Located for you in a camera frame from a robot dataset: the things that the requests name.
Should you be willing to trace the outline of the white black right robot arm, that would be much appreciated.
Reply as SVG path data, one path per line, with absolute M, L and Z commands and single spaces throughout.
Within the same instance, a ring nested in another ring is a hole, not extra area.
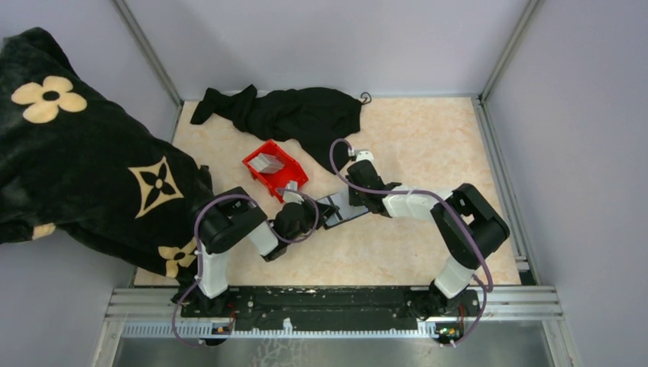
M 430 304 L 440 315 L 458 308 L 460 293 L 485 259 L 509 238 L 510 229 L 472 184 L 445 195 L 385 183 L 372 162 L 357 161 L 347 169 L 349 202 L 387 218 L 409 218 L 436 225 L 449 250 L 443 269 L 432 282 Z

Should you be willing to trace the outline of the stack of silver cards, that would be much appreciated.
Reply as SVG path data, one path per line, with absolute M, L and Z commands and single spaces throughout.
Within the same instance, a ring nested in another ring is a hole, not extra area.
M 284 163 L 272 154 L 260 153 L 249 161 L 259 174 L 275 174 L 284 168 Z

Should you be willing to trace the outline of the black floral blanket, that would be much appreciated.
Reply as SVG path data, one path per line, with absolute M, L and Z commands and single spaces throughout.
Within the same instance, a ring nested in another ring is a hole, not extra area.
M 197 273 L 197 206 L 209 169 L 154 137 L 31 28 L 1 43 L 1 241 L 62 230 L 178 281 Z

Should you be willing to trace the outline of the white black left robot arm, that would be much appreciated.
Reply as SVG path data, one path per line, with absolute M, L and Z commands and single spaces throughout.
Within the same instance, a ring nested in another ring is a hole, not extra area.
M 284 204 L 274 219 L 269 219 L 242 187 L 214 196 L 194 209 L 197 273 L 181 301 L 198 291 L 201 309 L 212 317 L 222 315 L 229 306 L 227 267 L 235 245 L 247 240 L 265 261 L 273 261 L 285 254 L 289 245 L 306 241 L 339 211 L 335 205 L 319 203 L 298 191 L 294 181 L 275 192 Z

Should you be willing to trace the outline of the black cloth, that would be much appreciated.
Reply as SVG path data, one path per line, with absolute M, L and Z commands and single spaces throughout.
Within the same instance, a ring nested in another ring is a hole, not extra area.
M 361 131 L 362 107 L 371 95 L 359 100 L 337 89 L 311 87 L 276 90 L 259 97 L 255 86 L 227 96 L 208 88 L 190 123 L 201 125 L 213 114 L 232 122 L 240 132 L 262 141 L 297 141 L 300 147 L 328 172 L 349 162 L 347 150 L 336 145 L 333 159 L 329 150 L 337 139 Z

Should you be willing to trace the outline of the black leather card holder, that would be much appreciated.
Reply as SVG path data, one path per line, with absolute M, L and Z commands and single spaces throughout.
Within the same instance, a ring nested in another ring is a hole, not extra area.
M 366 206 L 352 206 L 346 189 L 317 199 L 320 209 L 323 209 L 323 228 L 332 229 L 343 223 L 350 222 L 366 215 L 369 210 Z

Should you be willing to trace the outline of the red plastic bin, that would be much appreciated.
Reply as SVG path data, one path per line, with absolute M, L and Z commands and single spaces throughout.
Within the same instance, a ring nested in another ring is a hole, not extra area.
M 279 189 L 298 190 L 309 181 L 301 164 L 277 143 L 268 140 L 242 160 L 252 178 L 259 181 L 280 203 Z

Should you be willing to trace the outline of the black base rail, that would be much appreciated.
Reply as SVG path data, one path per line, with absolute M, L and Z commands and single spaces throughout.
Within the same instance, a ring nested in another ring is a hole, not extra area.
M 180 306 L 186 318 L 223 317 L 237 331 L 415 330 L 430 317 L 474 317 L 481 303 L 476 291 L 447 300 L 428 287 L 230 287 L 214 299 L 193 291 Z

